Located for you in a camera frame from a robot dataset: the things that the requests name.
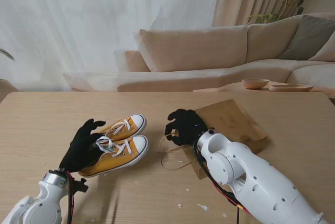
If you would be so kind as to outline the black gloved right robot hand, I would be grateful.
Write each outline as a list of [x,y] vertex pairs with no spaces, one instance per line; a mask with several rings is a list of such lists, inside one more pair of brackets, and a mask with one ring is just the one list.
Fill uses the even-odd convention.
[[165,126],[164,135],[177,146],[193,145],[204,132],[205,122],[194,110],[178,109],[168,115],[170,123]]

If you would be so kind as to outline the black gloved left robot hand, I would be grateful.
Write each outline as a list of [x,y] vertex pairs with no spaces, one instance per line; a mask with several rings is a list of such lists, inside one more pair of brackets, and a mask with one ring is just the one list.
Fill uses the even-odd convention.
[[89,119],[82,127],[78,129],[70,146],[63,157],[59,169],[62,171],[78,172],[85,167],[88,167],[98,156],[101,155],[100,150],[93,150],[93,143],[99,139],[101,133],[91,133],[98,127],[105,125],[105,121],[94,121]]

